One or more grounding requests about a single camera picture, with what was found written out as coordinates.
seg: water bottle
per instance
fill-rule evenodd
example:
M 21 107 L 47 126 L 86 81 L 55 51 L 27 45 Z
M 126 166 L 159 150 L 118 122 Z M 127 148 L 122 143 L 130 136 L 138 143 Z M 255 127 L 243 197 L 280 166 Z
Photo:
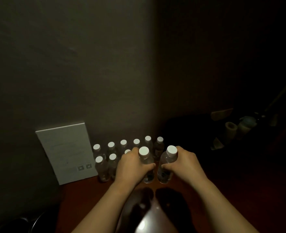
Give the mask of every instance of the water bottle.
M 115 143 L 113 141 L 109 142 L 107 146 L 107 157 L 109 157 L 111 154 L 117 154 Z
M 146 146 L 142 146 L 139 149 L 140 160 L 143 164 L 150 164 L 154 162 L 153 156 L 150 154 L 149 149 Z M 145 183 L 151 183 L 154 180 L 154 170 L 148 171 L 143 181 Z
M 93 146 L 93 158 L 96 159 L 98 156 L 102 156 L 103 159 L 106 159 L 106 154 L 101 151 L 101 146 L 99 144 L 95 144 Z
M 155 149 L 154 159 L 159 161 L 160 156 L 162 155 L 163 150 L 164 150 L 164 143 L 163 143 L 162 137 L 160 137 L 160 136 L 157 137 L 157 140 L 155 141 L 155 144 L 154 144 L 154 149 Z
M 150 154 L 154 156 L 154 145 L 150 136 L 145 137 L 145 146 L 149 149 Z
M 108 160 L 108 168 L 109 168 L 110 176 L 112 177 L 113 180 L 115 180 L 115 177 L 116 177 L 117 164 L 118 164 L 117 155 L 111 154 Z
M 102 156 L 95 158 L 95 169 L 97 170 L 101 181 L 106 182 L 109 180 L 110 174 L 108 170 L 108 162 L 106 159 L 103 159 Z
M 173 163 L 177 160 L 177 148 L 173 145 L 169 145 L 167 150 L 163 152 L 160 157 L 159 167 L 157 171 L 157 178 L 162 184 L 167 184 L 171 178 L 173 173 L 162 168 L 161 165 L 165 163 Z
M 140 140 L 139 139 L 134 139 L 133 140 L 133 147 L 137 147 L 137 148 L 140 148 Z
M 122 156 L 123 154 L 125 154 L 125 151 L 128 149 L 127 148 L 127 141 L 126 140 L 121 140 L 120 141 L 120 156 Z

